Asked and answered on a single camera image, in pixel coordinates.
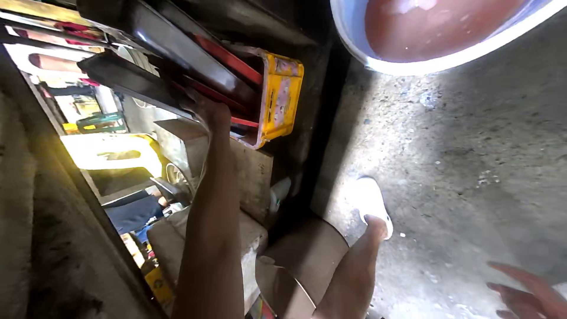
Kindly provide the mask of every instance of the leg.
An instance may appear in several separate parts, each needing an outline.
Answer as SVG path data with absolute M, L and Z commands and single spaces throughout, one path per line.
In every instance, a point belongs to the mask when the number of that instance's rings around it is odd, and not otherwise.
M 242 318 L 240 200 L 229 145 L 230 112 L 194 91 L 191 97 L 195 104 L 184 107 L 208 129 L 209 152 L 187 221 L 172 318 Z
M 368 227 L 338 264 L 313 319 L 362 319 L 374 291 L 376 257 L 380 243 L 388 236 L 386 223 L 366 215 Z

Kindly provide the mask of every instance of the hand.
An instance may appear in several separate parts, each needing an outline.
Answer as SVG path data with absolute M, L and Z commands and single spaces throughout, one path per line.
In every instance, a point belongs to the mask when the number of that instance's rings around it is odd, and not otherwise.
M 525 270 L 502 263 L 488 263 L 496 270 L 514 278 L 532 293 L 520 291 L 505 285 L 487 283 L 488 288 L 497 291 L 502 301 L 510 309 L 498 310 L 496 314 L 503 319 L 546 319 L 567 318 L 567 301 L 542 278 Z
M 201 95 L 196 90 L 186 87 L 185 93 L 193 101 L 186 100 L 180 103 L 181 108 L 191 111 L 205 128 L 211 133 L 229 133 L 230 131 L 230 110 L 224 103 L 213 102 Z

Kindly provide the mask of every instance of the wooden plank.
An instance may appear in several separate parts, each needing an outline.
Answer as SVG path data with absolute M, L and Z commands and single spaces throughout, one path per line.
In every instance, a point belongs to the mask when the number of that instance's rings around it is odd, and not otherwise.
M 240 208 L 263 226 L 270 206 L 273 157 L 230 139 L 236 159 Z

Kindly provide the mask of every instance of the plastic container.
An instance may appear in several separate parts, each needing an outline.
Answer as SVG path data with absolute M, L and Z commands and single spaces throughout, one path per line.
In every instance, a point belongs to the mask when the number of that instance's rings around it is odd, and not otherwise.
M 259 48 L 239 45 L 230 48 L 241 58 L 260 58 L 263 63 L 258 130 L 237 139 L 248 148 L 259 149 L 267 141 L 292 132 L 303 82 L 303 64 Z
M 331 0 L 331 10 L 342 42 L 369 69 L 392 75 L 423 75 L 472 61 L 511 42 L 567 6 L 567 0 L 526 0 L 519 12 L 484 41 L 462 51 L 421 62 L 382 61 L 370 48 L 365 31 L 368 0 Z

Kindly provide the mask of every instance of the yellow object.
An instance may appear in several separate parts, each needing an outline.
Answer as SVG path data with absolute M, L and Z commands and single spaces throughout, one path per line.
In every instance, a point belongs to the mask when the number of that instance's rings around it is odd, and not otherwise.
M 159 267 L 153 269 L 145 279 L 159 304 L 165 309 L 169 308 L 174 301 L 174 295 L 163 278 L 162 270 Z
M 78 11 L 34 0 L 0 0 L 0 10 L 39 16 L 55 21 L 73 22 L 91 27 L 92 23 L 81 18 Z
M 303 64 L 295 59 L 251 47 L 232 46 L 236 52 L 254 55 L 264 62 L 264 85 L 257 136 L 246 135 L 238 140 L 252 149 L 267 141 L 291 133 L 303 81 Z
M 76 166 L 85 170 L 144 167 L 162 176 L 162 163 L 148 134 L 93 133 L 61 136 Z

